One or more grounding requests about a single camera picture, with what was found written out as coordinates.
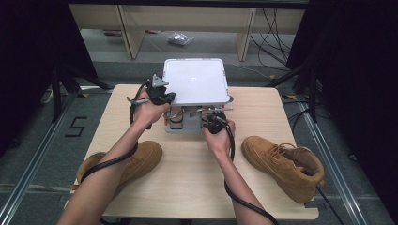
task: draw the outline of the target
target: human arm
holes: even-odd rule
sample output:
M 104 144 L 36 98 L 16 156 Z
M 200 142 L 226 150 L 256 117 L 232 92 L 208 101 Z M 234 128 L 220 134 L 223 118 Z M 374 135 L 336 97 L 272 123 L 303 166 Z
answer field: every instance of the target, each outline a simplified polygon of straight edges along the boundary
M 228 120 L 228 125 L 232 133 L 235 133 L 235 123 Z M 255 206 L 264 209 L 261 203 L 257 200 L 250 187 L 247 185 L 237 167 L 234 165 L 232 159 L 229 157 L 231 147 L 229 136 L 225 129 L 217 134 L 211 134 L 207 128 L 204 127 L 203 132 L 206 137 L 207 146 L 216 158 L 222 173 L 225 178 L 227 186 L 240 199 L 254 204 Z M 250 224 L 272 224 L 272 222 L 252 209 L 232 200 L 234 212 L 237 217 L 237 223 L 240 225 Z
M 140 93 L 138 99 L 140 98 L 147 98 L 145 88 Z M 150 101 L 137 106 L 135 121 L 99 163 L 127 154 L 146 128 L 158 121 L 169 107 L 169 104 L 155 106 Z M 124 160 L 87 176 L 71 196 L 58 224 L 98 224 L 102 213 L 115 195 L 126 164 L 127 161 Z

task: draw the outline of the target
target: brown suede boot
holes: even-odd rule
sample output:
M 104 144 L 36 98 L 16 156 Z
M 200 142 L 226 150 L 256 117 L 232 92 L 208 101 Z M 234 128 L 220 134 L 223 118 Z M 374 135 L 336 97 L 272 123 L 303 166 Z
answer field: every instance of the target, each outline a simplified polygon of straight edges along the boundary
M 152 141 L 145 141 L 138 144 L 138 149 L 127 159 L 127 166 L 120 178 L 116 193 L 122 186 L 131 179 L 138 179 L 151 172 L 161 161 L 161 146 Z M 97 165 L 105 156 L 105 153 L 97 153 L 88 157 L 77 172 L 77 182 L 82 182 L 82 177 L 86 171 Z M 79 185 L 70 186 L 71 190 L 76 190 Z
M 324 167 L 308 148 L 289 143 L 280 145 L 258 136 L 242 143 L 243 156 L 258 170 L 270 174 L 295 202 L 307 203 L 317 184 L 325 185 Z

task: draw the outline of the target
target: beige desk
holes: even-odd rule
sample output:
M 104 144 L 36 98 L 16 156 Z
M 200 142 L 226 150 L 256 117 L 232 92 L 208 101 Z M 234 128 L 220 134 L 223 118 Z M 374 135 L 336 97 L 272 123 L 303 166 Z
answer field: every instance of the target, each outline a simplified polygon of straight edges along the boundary
M 108 151 L 129 126 L 130 104 L 139 85 L 115 87 L 87 157 Z M 240 145 L 251 135 L 275 143 L 295 143 L 277 90 L 229 87 L 234 108 L 226 112 L 236 122 L 235 165 L 266 210 L 277 219 L 315 219 L 316 208 L 290 200 L 268 175 L 257 171 L 242 156 Z M 129 182 L 106 209 L 104 216 L 145 218 L 234 218 L 223 176 L 207 149 L 202 133 L 171 134 L 161 119 L 139 140 L 158 142 L 163 149 L 160 164 L 147 176 Z

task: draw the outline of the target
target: brown shoe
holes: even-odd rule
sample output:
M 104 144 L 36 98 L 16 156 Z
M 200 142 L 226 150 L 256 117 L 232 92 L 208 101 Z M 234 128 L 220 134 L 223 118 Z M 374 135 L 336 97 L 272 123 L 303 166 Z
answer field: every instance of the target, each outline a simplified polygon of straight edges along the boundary
M 270 174 L 295 202 L 307 203 L 319 183 L 325 185 L 324 167 L 308 148 L 289 143 L 280 145 L 258 136 L 242 143 L 243 156 L 258 170 Z
M 161 161 L 161 146 L 152 141 L 145 141 L 138 144 L 138 149 L 127 159 L 127 166 L 120 178 L 116 193 L 120 188 L 131 179 L 138 179 L 151 172 Z M 77 171 L 77 182 L 80 184 L 86 171 L 97 165 L 105 156 L 105 153 L 97 153 L 88 157 Z M 70 186 L 71 190 L 76 190 L 79 185 Z

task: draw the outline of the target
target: plastic bag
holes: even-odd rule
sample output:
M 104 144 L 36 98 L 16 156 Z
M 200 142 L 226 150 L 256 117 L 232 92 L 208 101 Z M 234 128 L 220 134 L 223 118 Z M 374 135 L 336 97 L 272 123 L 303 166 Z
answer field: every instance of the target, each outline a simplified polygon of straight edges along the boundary
M 175 45 L 185 46 L 190 44 L 192 40 L 193 37 L 188 37 L 184 34 L 173 33 L 171 36 L 169 36 L 168 42 Z

